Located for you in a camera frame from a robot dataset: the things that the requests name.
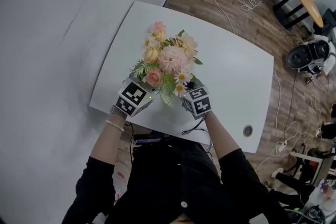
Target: flower bouquet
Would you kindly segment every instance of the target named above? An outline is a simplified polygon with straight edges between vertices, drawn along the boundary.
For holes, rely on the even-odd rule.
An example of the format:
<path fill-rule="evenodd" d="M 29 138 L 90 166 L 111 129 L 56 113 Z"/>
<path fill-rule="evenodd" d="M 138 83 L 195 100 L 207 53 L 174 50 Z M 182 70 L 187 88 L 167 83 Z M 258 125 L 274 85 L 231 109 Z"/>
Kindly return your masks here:
<path fill-rule="evenodd" d="M 184 30 L 175 37 L 166 37 L 165 26 L 156 22 L 146 32 L 142 59 L 134 66 L 131 75 L 156 90 L 162 101 L 173 106 L 172 97 L 181 97 L 190 82 L 194 65 L 202 65 L 196 58 L 197 42 Z"/>

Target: pearl bracelet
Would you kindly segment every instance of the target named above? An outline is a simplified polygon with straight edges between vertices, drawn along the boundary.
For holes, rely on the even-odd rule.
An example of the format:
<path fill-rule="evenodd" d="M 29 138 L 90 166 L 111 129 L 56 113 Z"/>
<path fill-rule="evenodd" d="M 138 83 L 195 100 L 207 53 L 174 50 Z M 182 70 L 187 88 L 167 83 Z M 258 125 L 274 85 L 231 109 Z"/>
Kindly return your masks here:
<path fill-rule="evenodd" d="M 120 126 L 117 126 L 116 124 L 114 124 L 113 122 L 111 122 L 111 121 L 109 121 L 109 120 L 105 120 L 105 122 L 106 122 L 107 124 L 110 124 L 110 125 L 113 126 L 114 128 L 117 128 L 119 131 L 122 131 L 122 132 L 125 131 L 124 128 L 122 128 L 122 127 L 120 127 Z"/>

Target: black sleeve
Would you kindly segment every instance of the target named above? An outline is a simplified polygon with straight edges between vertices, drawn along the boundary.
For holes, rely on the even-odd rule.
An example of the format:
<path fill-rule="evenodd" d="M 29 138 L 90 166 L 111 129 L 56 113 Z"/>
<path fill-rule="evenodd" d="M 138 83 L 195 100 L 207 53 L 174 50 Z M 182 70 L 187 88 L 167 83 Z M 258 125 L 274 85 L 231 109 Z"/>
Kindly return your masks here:
<path fill-rule="evenodd" d="M 291 223 L 280 203 L 270 196 L 241 149 L 219 160 L 223 186 L 249 219 L 264 214 L 269 224 Z"/>
<path fill-rule="evenodd" d="M 86 169 L 76 184 L 76 198 L 66 213 L 62 224 L 92 223 L 99 213 L 113 207 L 114 186 L 112 174 L 114 165 L 89 157 Z"/>

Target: pink rose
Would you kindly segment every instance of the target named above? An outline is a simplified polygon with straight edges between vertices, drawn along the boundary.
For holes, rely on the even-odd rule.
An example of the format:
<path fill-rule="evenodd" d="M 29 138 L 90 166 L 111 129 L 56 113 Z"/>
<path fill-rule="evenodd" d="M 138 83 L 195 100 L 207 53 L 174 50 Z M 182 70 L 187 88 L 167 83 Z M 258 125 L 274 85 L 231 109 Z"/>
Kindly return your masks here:
<path fill-rule="evenodd" d="M 162 83 L 162 73 L 159 69 L 153 68 L 146 73 L 146 82 L 152 87 L 158 87 Z"/>
<path fill-rule="evenodd" d="M 166 31 L 166 27 L 163 25 L 162 22 L 155 22 L 154 24 L 154 32 L 158 32 L 158 31 L 162 31 L 162 32 Z"/>

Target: table hole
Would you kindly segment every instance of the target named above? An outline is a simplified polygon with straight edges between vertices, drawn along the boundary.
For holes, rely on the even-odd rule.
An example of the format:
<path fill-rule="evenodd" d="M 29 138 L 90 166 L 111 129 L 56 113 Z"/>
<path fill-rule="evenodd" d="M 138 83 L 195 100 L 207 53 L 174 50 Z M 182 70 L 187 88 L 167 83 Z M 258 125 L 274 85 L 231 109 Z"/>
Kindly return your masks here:
<path fill-rule="evenodd" d="M 246 125 L 243 129 L 243 135 L 245 137 L 250 137 L 253 133 L 253 128 L 251 125 Z"/>

